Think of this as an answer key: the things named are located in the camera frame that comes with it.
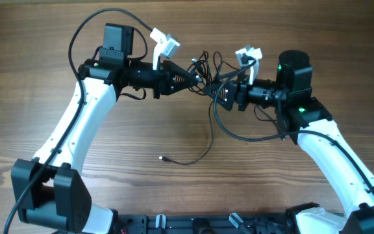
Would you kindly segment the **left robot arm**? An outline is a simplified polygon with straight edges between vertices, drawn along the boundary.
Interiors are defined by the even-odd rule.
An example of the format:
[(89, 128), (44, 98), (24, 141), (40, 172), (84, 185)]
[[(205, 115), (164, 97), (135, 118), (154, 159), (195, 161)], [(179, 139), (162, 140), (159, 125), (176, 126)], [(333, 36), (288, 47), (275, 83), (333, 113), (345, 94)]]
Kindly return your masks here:
[(171, 61), (180, 44), (154, 28), (153, 59), (132, 54), (136, 28), (108, 23), (103, 45), (75, 69), (74, 95), (46, 143), (29, 161), (17, 160), (11, 171), (16, 199), (12, 214), (27, 224), (59, 233), (120, 233), (115, 210), (96, 205), (81, 172), (88, 149), (105, 116), (124, 88), (151, 89), (155, 98), (197, 84)]

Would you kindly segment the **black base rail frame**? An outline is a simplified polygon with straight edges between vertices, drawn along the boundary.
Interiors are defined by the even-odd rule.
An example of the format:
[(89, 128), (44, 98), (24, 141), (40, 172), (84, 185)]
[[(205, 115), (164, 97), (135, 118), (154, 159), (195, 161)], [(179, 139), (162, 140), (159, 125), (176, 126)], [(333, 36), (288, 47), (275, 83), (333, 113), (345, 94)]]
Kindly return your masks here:
[(279, 234), (299, 233), (293, 219), (284, 213), (254, 215), (167, 216), (123, 214), (113, 219), (111, 233), (117, 234)]

